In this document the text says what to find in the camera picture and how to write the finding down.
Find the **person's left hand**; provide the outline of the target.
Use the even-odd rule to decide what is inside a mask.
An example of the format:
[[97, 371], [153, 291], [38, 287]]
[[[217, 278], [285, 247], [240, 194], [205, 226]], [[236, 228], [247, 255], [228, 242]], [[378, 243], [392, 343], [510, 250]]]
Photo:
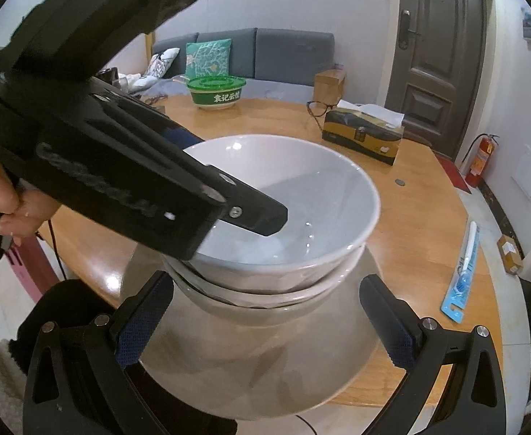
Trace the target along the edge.
[[53, 218], [61, 204], [42, 191], [18, 192], [0, 165], [0, 236], [22, 245], [42, 224]]

